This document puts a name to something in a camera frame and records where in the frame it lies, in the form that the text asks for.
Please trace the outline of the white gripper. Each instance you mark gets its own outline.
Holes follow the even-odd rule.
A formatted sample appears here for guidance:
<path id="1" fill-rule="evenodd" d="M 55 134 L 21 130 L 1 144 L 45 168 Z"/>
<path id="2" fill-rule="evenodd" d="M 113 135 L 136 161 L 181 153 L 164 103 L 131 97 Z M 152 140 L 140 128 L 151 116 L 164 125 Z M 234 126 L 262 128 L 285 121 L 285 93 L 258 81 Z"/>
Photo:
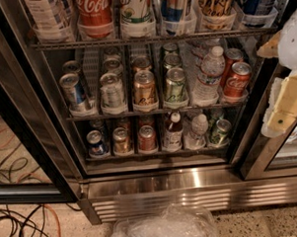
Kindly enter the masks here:
<path id="1" fill-rule="evenodd" d="M 277 57 L 280 34 L 278 31 L 260 46 L 257 55 L 267 59 Z M 286 78 L 275 77 L 269 94 L 260 133 L 273 138 L 283 134 L 297 119 L 297 70 Z"/>

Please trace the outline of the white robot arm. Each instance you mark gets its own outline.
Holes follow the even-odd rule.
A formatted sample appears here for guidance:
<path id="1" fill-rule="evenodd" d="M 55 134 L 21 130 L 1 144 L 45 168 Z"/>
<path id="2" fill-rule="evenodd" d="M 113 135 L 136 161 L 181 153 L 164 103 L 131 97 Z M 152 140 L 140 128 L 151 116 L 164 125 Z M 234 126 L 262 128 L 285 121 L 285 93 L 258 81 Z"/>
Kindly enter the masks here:
<path id="1" fill-rule="evenodd" d="M 277 57 L 282 67 L 291 70 L 286 78 L 275 78 L 270 88 L 260 130 L 269 138 L 283 134 L 297 119 L 297 9 L 283 26 L 258 50 L 258 56 Z"/>

